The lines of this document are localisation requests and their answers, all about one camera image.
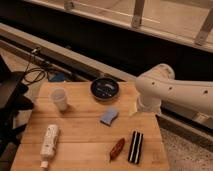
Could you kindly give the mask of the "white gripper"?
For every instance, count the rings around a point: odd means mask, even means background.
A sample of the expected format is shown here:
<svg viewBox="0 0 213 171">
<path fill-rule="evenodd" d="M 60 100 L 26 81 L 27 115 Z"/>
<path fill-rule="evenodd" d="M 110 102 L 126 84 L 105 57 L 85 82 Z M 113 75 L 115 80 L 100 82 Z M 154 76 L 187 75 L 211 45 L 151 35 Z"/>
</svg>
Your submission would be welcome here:
<svg viewBox="0 0 213 171">
<path fill-rule="evenodd" d="M 161 100 L 147 95 L 140 95 L 137 98 L 137 103 L 134 103 L 129 110 L 129 115 L 134 116 L 138 111 L 140 112 L 161 112 Z"/>
</svg>

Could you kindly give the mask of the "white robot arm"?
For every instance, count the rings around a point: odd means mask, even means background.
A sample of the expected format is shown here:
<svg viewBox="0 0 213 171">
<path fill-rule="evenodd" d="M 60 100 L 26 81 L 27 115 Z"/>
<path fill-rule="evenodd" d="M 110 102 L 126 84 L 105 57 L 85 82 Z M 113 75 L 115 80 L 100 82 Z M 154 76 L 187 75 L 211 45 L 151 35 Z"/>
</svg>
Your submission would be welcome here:
<svg viewBox="0 0 213 171">
<path fill-rule="evenodd" d="M 135 79 L 136 110 L 159 112 L 163 101 L 213 117 L 213 82 L 175 79 L 174 70 L 158 64 Z"/>
</svg>

